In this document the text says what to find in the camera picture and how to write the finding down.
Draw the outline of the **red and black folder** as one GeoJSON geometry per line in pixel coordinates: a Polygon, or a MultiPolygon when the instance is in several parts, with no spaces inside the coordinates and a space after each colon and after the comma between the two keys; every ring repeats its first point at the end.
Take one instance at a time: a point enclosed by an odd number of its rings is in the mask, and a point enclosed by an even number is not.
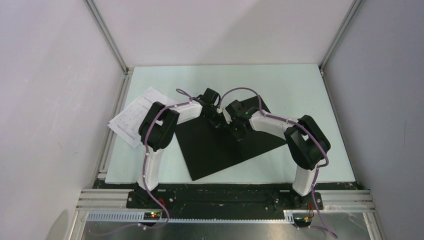
{"type": "Polygon", "coordinates": [[[286,144],[284,139],[262,131],[247,131],[237,140],[224,123],[217,125],[204,113],[178,124],[175,135],[193,181],[286,144]]]}

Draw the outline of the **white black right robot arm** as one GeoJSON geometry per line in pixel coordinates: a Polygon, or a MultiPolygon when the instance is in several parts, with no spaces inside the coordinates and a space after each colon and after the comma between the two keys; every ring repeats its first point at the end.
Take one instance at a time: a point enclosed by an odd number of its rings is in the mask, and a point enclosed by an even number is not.
{"type": "Polygon", "coordinates": [[[329,165],[327,152],[331,144],[315,120],[304,115],[301,118],[283,118],[264,110],[242,110],[241,113],[223,111],[228,125],[236,134],[242,130],[264,132],[283,139],[297,164],[290,195],[291,204],[303,209],[311,201],[309,193],[316,184],[319,169],[329,165]]]}

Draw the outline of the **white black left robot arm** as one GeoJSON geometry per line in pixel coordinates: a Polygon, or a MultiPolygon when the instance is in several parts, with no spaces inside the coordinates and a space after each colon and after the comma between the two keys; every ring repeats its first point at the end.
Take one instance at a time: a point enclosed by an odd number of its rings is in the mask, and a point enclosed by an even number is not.
{"type": "Polygon", "coordinates": [[[227,131],[222,120],[209,100],[196,99],[170,106],[159,101],[152,104],[138,129],[146,150],[141,179],[133,190],[145,208],[157,204],[158,195],[153,190],[159,184],[163,152],[174,136],[191,180],[199,180],[228,166],[231,152],[225,147],[227,131]]]}

